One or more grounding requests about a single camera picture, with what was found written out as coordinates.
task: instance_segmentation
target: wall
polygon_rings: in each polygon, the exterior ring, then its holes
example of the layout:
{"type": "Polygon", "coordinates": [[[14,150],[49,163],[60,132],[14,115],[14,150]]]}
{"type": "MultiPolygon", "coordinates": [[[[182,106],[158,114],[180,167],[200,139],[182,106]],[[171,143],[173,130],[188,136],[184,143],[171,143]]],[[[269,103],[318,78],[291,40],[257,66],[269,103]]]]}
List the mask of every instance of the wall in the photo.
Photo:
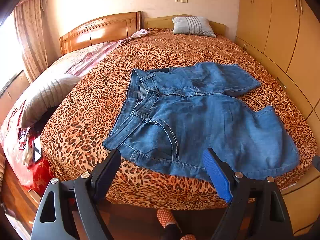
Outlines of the wall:
{"type": "Polygon", "coordinates": [[[142,11],[142,17],[191,14],[207,17],[227,26],[226,36],[234,40],[239,0],[45,0],[44,10],[55,51],[61,55],[59,38],[78,25],[104,15],[142,11]]]}

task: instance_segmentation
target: wardrobe door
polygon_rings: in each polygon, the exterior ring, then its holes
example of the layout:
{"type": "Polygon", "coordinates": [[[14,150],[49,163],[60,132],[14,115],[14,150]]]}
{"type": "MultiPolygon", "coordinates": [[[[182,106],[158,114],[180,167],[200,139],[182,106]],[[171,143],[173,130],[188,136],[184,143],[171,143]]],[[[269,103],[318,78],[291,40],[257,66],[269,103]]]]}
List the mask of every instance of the wardrobe door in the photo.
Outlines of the wardrobe door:
{"type": "Polygon", "coordinates": [[[270,29],[263,54],[285,72],[296,44],[299,19],[299,0],[272,0],[270,29]]]}
{"type": "Polygon", "coordinates": [[[315,107],[320,95],[320,23],[300,0],[300,28],[287,75],[315,107]]]}
{"type": "Polygon", "coordinates": [[[245,47],[247,46],[247,43],[240,39],[239,37],[236,36],[236,39],[235,39],[235,44],[237,44],[241,49],[245,50],[245,47]]]}
{"type": "Polygon", "coordinates": [[[315,112],[316,112],[317,116],[319,117],[320,116],[320,103],[317,104],[317,106],[315,108],[315,112]]]}
{"type": "Polygon", "coordinates": [[[320,212],[320,178],[308,185],[283,196],[293,232],[308,227],[320,212]]]}
{"type": "Polygon", "coordinates": [[[251,46],[263,52],[267,42],[270,26],[272,0],[251,0],[252,22],[250,24],[250,36],[247,41],[251,46]]]}
{"type": "Polygon", "coordinates": [[[244,41],[250,40],[253,19],[252,0],[239,1],[239,16],[236,36],[244,41]]]}
{"type": "Polygon", "coordinates": [[[279,68],[272,60],[266,55],[262,55],[261,65],[275,78],[280,84],[282,89],[288,94],[292,102],[300,110],[304,118],[307,118],[311,111],[312,106],[296,86],[296,84],[286,75],[286,73],[279,68]]]}
{"type": "Polygon", "coordinates": [[[259,63],[261,62],[263,56],[262,52],[258,51],[250,44],[247,44],[245,51],[248,52],[251,55],[251,57],[253,57],[256,61],[258,61],[259,63]]]}

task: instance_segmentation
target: belt loop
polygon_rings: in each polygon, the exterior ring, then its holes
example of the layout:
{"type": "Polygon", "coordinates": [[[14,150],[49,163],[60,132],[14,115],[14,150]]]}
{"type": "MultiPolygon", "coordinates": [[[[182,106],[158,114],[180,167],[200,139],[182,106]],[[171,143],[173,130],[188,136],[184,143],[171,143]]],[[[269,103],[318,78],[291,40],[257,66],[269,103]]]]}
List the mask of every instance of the belt loop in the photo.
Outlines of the belt loop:
{"type": "Polygon", "coordinates": [[[138,116],[138,117],[140,117],[140,118],[142,118],[142,119],[144,119],[144,120],[148,120],[148,121],[151,120],[151,117],[150,117],[150,116],[147,116],[147,115],[145,115],[145,114],[143,114],[143,113],[140,113],[140,112],[137,111],[137,110],[133,110],[133,111],[132,111],[132,114],[133,114],[133,115],[136,115],[136,116],[138,116]]]}
{"type": "Polygon", "coordinates": [[[155,75],[156,75],[156,74],[151,73],[150,75],[148,75],[148,76],[146,76],[146,77],[141,78],[141,81],[143,82],[143,81],[147,80],[148,78],[151,78],[151,77],[153,77],[153,76],[155,76],[155,75]]]}

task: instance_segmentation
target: striped pillow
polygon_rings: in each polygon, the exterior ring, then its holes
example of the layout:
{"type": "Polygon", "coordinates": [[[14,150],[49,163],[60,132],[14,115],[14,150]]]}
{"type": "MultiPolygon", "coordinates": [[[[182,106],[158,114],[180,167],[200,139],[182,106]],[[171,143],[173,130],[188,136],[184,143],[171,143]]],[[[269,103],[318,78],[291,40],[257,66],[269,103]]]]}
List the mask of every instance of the striped pillow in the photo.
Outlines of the striped pillow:
{"type": "Polygon", "coordinates": [[[175,17],[172,18],[172,21],[174,23],[174,34],[203,35],[216,38],[208,19],[204,17],[175,17]]]}

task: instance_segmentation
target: pillow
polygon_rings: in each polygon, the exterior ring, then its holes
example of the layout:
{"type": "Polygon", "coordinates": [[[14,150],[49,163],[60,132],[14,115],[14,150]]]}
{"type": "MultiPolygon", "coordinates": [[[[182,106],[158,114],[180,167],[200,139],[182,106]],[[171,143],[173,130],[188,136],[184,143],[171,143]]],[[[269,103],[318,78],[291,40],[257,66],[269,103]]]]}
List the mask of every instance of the pillow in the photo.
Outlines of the pillow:
{"type": "Polygon", "coordinates": [[[212,31],[208,19],[204,17],[175,17],[172,18],[174,23],[174,34],[193,34],[216,38],[217,36],[212,31]]]}
{"type": "Polygon", "coordinates": [[[35,80],[28,91],[21,116],[21,127],[28,128],[39,121],[47,109],[58,106],[70,93],[80,78],[63,74],[50,80],[35,80]]]}

